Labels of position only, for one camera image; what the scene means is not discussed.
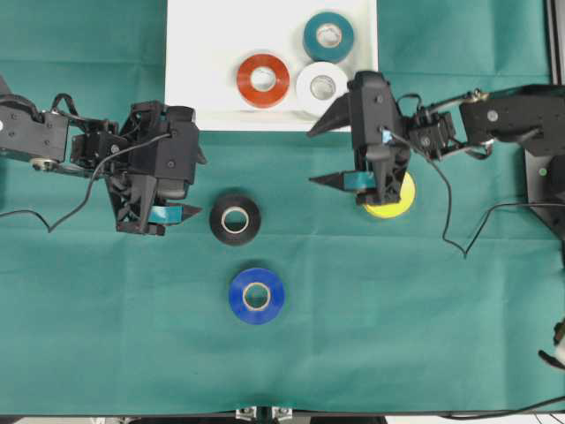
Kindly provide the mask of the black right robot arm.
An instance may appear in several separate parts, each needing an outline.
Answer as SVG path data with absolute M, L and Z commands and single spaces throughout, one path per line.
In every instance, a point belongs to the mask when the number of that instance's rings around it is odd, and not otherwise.
M 406 116 L 384 79 L 350 81 L 309 131 L 314 137 L 348 126 L 354 169 L 313 177 L 313 183 L 354 193 L 359 204 L 401 200 L 412 154 L 430 162 L 465 153 L 486 159 L 494 142 L 516 143 L 531 155 L 564 151 L 564 88 L 528 85 L 496 92 L 475 89 Z

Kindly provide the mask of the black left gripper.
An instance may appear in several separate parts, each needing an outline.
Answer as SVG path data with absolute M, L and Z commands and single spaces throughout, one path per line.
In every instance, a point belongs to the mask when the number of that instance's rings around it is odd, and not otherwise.
M 72 142 L 71 163 L 87 174 L 88 184 L 71 216 L 86 206 L 99 178 L 105 180 L 120 232 L 164 236 L 167 227 L 202 210 L 181 203 L 165 206 L 157 193 L 161 181 L 156 176 L 158 144 L 172 139 L 169 112 L 161 102 L 135 103 L 122 129 L 110 121 L 83 124 L 83 133 Z M 192 136 L 193 161 L 205 165 L 199 136 L 199 132 Z

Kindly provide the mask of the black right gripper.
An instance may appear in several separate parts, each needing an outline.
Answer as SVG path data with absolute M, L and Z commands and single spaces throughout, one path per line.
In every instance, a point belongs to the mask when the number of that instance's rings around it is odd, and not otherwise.
M 349 93 L 336 98 L 306 135 L 315 137 L 350 126 L 349 99 Z M 440 160 L 457 150 L 456 130 L 448 112 L 456 105 L 457 99 L 452 98 L 425 107 L 419 105 L 411 117 L 401 113 L 402 130 L 384 132 L 388 147 L 381 150 L 381 158 L 366 162 L 367 170 L 335 172 L 309 180 L 340 191 L 356 192 L 356 202 L 360 205 L 398 202 L 412 151 L 429 160 Z

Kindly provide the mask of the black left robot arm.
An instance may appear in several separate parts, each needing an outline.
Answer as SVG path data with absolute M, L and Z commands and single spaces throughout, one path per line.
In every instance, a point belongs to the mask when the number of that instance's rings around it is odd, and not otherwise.
M 103 180 L 119 232 L 162 236 L 200 212 L 184 203 L 207 161 L 199 134 L 190 107 L 134 103 L 120 125 L 82 117 L 68 94 L 40 111 L 1 85 L 1 155 L 90 184 Z

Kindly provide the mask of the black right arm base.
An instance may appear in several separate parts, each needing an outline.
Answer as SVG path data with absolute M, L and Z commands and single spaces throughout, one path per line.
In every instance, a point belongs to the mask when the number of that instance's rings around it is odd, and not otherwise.
M 524 164 L 528 202 L 557 204 L 531 210 L 564 241 L 564 155 L 534 156 L 525 151 Z

